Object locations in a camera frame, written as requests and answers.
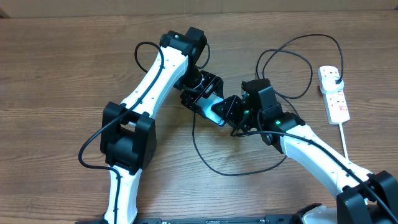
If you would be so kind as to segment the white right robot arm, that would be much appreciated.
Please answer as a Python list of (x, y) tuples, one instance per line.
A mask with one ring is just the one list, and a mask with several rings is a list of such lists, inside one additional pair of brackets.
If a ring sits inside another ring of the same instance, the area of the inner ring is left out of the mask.
[(285, 112), (268, 79), (242, 82), (242, 96), (223, 97), (215, 89), (212, 112), (232, 126), (232, 136), (260, 134), (268, 146), (297, 161), (336, 200), (292, 216), (291, 223), (397, 223), (397, 180), (386, 171), (373, 174), (323, 142), (295, 113)]

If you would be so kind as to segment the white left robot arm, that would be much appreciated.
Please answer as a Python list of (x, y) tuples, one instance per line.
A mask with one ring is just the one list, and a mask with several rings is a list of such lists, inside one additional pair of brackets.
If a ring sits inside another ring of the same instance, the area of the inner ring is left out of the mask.
[(223, 101), (221, 78), (196, 65), (207, 38), (190, 27), (186, 34), (172, 30), (155, 45), (158, 54), (136, 89), (120, 104), (109, 102), (103, 110), (101, 128), (89, 137), (78, 153), (80, 164), (85, 148), (97, 136), (111, 178), (107, 211), (98, 223), (135, 223), (137, 190), (142, 171), (149, 165), (157, 147), (155, 117), (172, 88), (182, 91), (185, 106), (219, 126), (224, 119), (211, 107)]

